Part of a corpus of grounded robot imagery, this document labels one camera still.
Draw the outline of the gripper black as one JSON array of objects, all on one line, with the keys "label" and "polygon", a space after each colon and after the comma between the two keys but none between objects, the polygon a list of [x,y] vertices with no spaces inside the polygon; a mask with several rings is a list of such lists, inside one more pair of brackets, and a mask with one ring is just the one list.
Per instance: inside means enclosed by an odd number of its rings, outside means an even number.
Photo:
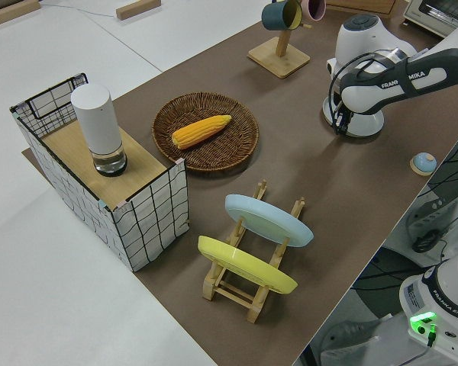
[{"label": "gripper black", "polygon": [[337,133],[338,134],[347,134],[348,127],[350,124],[350,110],[343,103],[339,101],[334,110],[334,116],[338,117],[337,119]]}]

